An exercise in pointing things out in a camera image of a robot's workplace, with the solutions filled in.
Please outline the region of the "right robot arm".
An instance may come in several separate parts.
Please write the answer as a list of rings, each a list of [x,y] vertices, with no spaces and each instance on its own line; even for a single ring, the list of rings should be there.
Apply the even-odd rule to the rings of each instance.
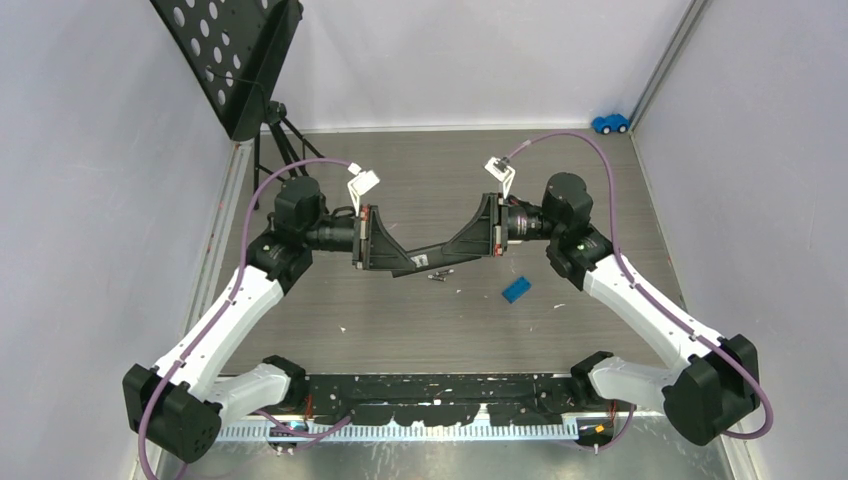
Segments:
[[[741,334],[726,337],[662,295],[591,223],[593,199],[584,180],[557,173],[534,205],[487,193],[472,219],[443,246],[461,260],[502,255],[509,242],[545,241],[551,267],[578,290],[601,302],[636,332],[662,360],[650,367],[597,352],[575,365],[571,397],[584,410],[609,400],[661,412],[689,442],[703,446],[757,409],[765,412],[757,438],[767,433],[773,410],[759,383],[758,352]]]

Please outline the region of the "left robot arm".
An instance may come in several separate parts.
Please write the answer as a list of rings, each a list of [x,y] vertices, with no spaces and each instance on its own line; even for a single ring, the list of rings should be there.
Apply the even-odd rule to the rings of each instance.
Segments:
[[[308,397],[305,370],[278,355],[252,370],[218,379],[257,322],[291,290],[313,263],[313,251],[351,253],[358,247],[355,215],[361,198],[379,183],[364,170],[347,188],[351,205],[328,211],[313,177],[285,181],[268,225],[247,240],[225,290],[186,336],[154,366],[133,366],[123,390],[139,446],[148,442],[186,464],[205,455],[222,428],[266,407],[298,412]]]

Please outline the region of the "black remote control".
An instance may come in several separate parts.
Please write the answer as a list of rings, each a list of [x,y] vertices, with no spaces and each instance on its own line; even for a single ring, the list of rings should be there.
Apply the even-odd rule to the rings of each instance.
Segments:
[[[449,267],[472,260],[472,257],[469,256],[445,253],[441,244],[421,247],[408,251],[407,254],[412,261],[412,269],[392,271],[393,278]]]

